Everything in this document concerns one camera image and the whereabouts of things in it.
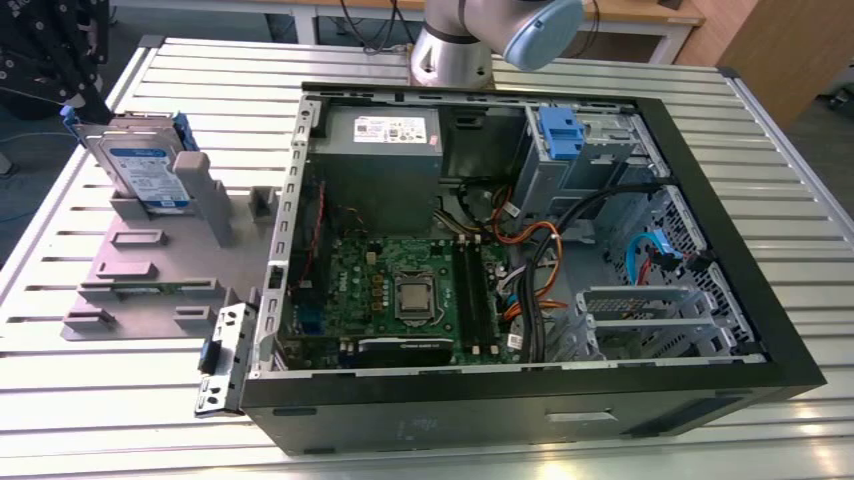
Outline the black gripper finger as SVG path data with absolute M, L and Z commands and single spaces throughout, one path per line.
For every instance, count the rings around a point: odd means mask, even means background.
M 109 58 L 110 6 L 108 1 L 65 1 L 69 15 L 72 60 L 77 79 L 73 81 L 82 104 L 78 117 L 88 123 L 105 125 L 113 113 L 102 98 L 98 68 Z
M 1 89 L 58 105 L 77 96 L 72 7 L 68 1 L 1 2 Z

